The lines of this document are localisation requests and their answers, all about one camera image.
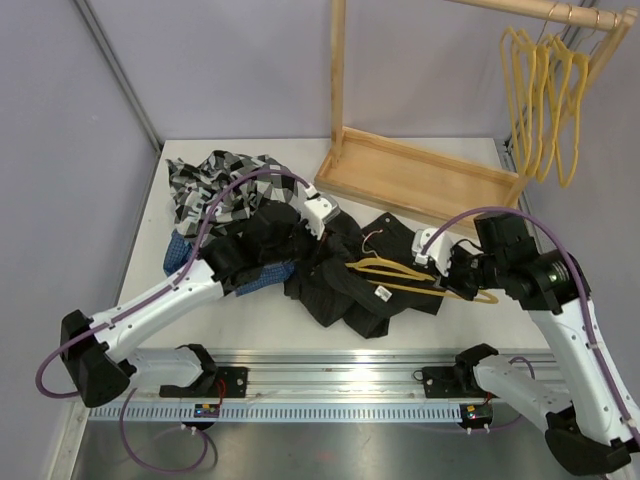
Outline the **black pinstripe shirt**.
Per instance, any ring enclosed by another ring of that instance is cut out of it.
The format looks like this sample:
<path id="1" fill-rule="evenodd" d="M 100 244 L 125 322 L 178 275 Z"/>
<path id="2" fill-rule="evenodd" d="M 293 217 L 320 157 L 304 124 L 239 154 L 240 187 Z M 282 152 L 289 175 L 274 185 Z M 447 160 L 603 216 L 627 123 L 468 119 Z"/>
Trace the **black pinstripe shirt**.
<path id="1" fill-rule="evenodd" d="M 442 297 L 412 294 L 387 289 L 368 281 L 369 276 L 349 270 L 346 262 L 362 258 L 361 244 L 372 230 L 389 232 L 370 239 L 367 248 L 374 248 L 380 256 L 411 266 L 411 243 L 414 232 L 390 213 L 384 213 L 361 227 L 347 213 L 340 213 L 331 222 L 350 226 L 350 259 L 331 258 L 317 265 L 295 263 L 294 273 L 284 282 L 284 294 L 298 300 L 321 326 L 344 323 L 365 339 L 388 334 L 390 319 L 406 310 L 436 315 Z"/>

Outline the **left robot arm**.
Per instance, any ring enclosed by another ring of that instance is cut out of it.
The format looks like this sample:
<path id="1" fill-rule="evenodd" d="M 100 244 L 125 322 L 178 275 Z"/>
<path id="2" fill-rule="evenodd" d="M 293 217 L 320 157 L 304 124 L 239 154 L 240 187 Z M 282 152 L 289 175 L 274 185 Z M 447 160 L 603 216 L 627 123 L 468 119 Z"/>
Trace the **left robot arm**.
<path id="1" fill-rule="evenodd" d="M 309 258 L 340 212 L 323 196 L 299 209 L 269 201 L 133 300 L 91 316 L 67 314 L 60 357 L 84 405 L 103 406 L 132 387 L 157 389 L 169 398 L 208 396 L 218 367 L 203 346 L 145 354 L 141 344 L 190 311 L 258 281 L 267 268 Z"/>

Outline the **hanger of black shirt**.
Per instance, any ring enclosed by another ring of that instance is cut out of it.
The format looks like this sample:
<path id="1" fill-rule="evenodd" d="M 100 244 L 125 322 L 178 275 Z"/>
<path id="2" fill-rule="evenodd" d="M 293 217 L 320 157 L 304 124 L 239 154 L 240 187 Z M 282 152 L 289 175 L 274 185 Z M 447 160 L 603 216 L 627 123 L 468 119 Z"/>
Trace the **hanger of black shirt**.
<path id="1" fill-rule="evenodd" d="M 369 276 L 368 281 L 380 287 L 409 292 L 412 294 L 429 295 L 442 298 L 452 298 L 469 302 L 493 305 L 499 302 L 498 298 L 486 290 L 474 288 L 471 292 L 466 290 L 452 290 L 443 283 L 448 277 L 443 277 L 437 269 L 443 256 L 437 251 L 436 261 L 433 262 L 432 275 L 428 272 L 431 257 L 427 257 L 425 263 L 418 263 L 421 270 L 413 266 L 405 265 L 391 258 L 380 256 L 374 248 L 367 248 L 370 239 L 376 235 L 388 233 L 388 229 L 372 230 L 367 233 L 361 244 L 362 258 L 354 262 L 346 262 L 349 270 L 363 273 Z"/>

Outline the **black white checkered shirt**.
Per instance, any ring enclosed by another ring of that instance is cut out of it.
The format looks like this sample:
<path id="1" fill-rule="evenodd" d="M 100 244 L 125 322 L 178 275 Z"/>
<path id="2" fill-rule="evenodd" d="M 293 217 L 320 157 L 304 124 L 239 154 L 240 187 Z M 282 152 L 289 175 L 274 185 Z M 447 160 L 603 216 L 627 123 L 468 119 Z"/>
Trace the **black white checkered shirt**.
<path id="1" fill-rule="evenodd" d="M 225 236 L 268 201 L 290 204 L 299 184 L 269 155 L 250 156 L 215 150 L 198 165 L 166 161 L 175 230 L 194 242 L 210 214 L 204 241 Z"/>

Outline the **blue plaid shirt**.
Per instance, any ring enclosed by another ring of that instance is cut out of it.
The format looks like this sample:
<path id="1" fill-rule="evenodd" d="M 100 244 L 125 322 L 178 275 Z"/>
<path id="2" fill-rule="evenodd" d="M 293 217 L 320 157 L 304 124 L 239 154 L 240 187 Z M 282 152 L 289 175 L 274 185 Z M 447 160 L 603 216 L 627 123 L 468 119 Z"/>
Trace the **blue plaid shirt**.
<path id="1" fill-rule="evenodd" d="M 163 260 L 163 271 L 166 276 L 171 276 L 183 267 L 192 253 L 191 244 L 177 231 L 173 230 Z M 294 273 L 294 264 L 291 262 L 265 266 L 257 280 L 241 285 L 233 289 L 237 297 L 253 293 L 271 285 L 281 284 L 288 280 Z"/>

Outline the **hanger of plaid shirt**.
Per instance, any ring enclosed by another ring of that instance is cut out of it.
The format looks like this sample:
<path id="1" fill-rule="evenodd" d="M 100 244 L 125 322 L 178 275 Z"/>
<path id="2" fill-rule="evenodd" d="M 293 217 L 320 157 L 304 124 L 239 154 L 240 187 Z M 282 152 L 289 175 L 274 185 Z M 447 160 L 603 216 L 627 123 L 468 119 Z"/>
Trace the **hanger of plaid shirt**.
<path id="1" fill-rule="evenodd" d="M 512 153 L 516 171 L 532 176 L 542 157 L 544 93 L 549 73 L 547 45 L 534 43 L 524 29 L 508 32 L 502 46 L 503 70 L 511 122 Z"/>

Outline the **yellow hanger of blue shirt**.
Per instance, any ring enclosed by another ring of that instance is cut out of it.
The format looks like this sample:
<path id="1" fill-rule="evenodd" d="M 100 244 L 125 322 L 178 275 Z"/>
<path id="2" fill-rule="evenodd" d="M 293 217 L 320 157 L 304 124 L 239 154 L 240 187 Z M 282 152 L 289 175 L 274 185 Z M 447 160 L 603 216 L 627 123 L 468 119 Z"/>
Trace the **yellow hanger of blue shirt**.
<path id="1" fill-rule="evenodd" d="M 569 90 L 573 54 L 557 35 L 546 34 L 536 45 L 536 57 L 533 95 L 536 146 L 528 172 L 537 182 L 542 183 L 556 162 L 560 117 Z"/>

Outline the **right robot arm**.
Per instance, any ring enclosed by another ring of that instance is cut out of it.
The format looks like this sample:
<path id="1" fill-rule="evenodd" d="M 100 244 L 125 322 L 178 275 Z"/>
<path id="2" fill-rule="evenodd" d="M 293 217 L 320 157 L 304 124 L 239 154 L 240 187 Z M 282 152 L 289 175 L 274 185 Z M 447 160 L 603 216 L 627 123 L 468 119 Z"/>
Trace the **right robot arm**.
<path id="1" fill-rule="evenodd" d="M 545 338 L 567 392 L 551 391 L 487 344 L 456 356 L 456 389 L 505 401 L 542 432 L 555 460 L 572 475 L 606 476 L 627 467 L 639 450 L 639 406 L 600 332 L 579 263 L 539 219 L 497 206 L 454 216 L 431 233 L 423 253 L 435 259 L 439 240 L 467 217 L 480 252 L 447 249 L 445 288 L 468 299 L 482 289 L 499 289 L 518 302 Z"/>

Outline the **hanger of checkered shirt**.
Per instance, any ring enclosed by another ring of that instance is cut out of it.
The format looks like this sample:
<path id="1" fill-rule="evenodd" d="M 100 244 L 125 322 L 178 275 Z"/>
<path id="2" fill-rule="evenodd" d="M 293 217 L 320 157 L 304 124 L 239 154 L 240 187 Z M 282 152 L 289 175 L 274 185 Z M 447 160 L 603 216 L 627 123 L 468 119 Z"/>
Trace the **hanger of checkered shirt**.
<path id="1" fill-rule="evenodd" d="M 499 50 L 511 125 L 512 155 L 517 173 L 524 175 L 533 149 L 536 46 L 524 29 L 507 27 L 501 36 Z"/>

